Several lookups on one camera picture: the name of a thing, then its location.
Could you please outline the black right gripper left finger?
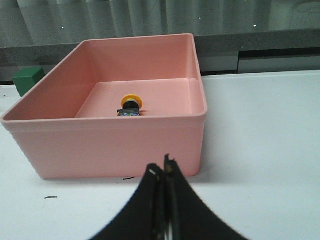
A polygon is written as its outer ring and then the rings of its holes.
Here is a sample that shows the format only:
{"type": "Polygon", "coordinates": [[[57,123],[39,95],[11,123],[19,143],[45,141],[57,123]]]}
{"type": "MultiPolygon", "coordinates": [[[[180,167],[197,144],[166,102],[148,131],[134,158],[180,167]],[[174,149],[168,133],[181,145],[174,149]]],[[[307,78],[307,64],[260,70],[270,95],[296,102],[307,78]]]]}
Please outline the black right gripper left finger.
{"type": "Polygon", "coordinates": [[[141,182],[116,217],[93,240],[162,240],[163,171],[148,164],[141,182]]]}

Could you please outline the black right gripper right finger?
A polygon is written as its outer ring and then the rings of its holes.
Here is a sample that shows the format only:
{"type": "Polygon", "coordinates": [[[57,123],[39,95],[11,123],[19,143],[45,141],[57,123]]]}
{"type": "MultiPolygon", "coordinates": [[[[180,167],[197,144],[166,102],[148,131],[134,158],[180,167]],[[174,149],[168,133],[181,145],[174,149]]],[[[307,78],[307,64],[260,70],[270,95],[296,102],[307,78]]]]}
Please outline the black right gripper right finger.
{"type": "Polygon", "coordinates": [[[171,240],[245,240],[201,200],[175,159],[164,156],[164,192],[171,240]]]}

